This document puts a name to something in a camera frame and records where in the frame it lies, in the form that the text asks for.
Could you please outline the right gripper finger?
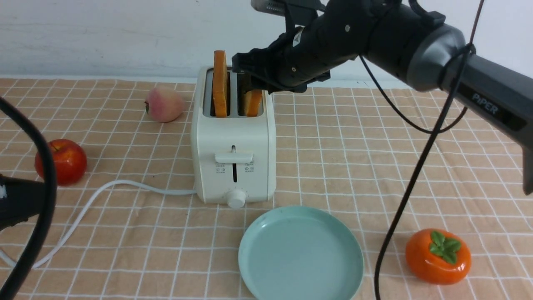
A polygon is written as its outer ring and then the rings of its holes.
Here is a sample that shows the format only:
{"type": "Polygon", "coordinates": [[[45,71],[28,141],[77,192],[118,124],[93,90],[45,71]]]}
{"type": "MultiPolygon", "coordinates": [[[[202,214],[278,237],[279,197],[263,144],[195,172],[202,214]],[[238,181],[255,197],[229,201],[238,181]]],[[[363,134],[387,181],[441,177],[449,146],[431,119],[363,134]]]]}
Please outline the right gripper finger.
{"type": "Polygon", "coordinates": [[[241,104],[244,105],[244,94],[251,90],[261,90],[252,84],[252,77],[250,75],[241,75],[241,104]]]}

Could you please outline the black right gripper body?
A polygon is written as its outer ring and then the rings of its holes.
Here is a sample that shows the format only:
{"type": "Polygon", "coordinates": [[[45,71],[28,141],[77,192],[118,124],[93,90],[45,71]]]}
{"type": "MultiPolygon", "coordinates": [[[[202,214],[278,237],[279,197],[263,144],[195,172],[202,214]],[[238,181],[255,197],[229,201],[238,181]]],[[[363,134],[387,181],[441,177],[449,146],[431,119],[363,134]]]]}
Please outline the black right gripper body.
{"type": "Polygon", "coordinates": [[[264,49],[232,57],[235,72],[269,93],[303,93],[330,78],[330,71],[362,55],[375,26],[373,0],[330,0],[325,12],[305,27],[285,31],[264,49]]]}

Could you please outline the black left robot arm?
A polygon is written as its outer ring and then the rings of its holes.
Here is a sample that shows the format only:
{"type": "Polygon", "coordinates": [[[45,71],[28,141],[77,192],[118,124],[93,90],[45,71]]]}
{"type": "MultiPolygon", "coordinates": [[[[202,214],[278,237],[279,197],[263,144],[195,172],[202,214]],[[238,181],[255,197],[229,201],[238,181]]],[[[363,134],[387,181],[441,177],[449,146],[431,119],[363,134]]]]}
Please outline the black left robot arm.
{"type": "Polygon", "coordinates": [[[45,185],[29,179],[0,176],[0,230],[41,213],[45,185]]]}

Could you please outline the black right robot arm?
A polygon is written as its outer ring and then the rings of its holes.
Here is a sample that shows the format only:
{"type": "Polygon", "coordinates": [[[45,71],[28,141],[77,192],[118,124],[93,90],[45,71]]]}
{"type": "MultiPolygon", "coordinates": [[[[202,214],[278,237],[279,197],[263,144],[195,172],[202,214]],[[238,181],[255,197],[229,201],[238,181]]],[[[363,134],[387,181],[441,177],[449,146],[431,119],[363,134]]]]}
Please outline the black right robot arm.
{"type": "Polygon", "coordinates": [[[468,50],[445,16],[399,0],[253,0],[260,12],[285,17],[286,32],[267,48],[237,53],[233,70],[247,90],[302,93],[330,71],[362,57],[419,92],[455,98],[522,148],[523,191],[532,192],[532,79],[468,50]]]}

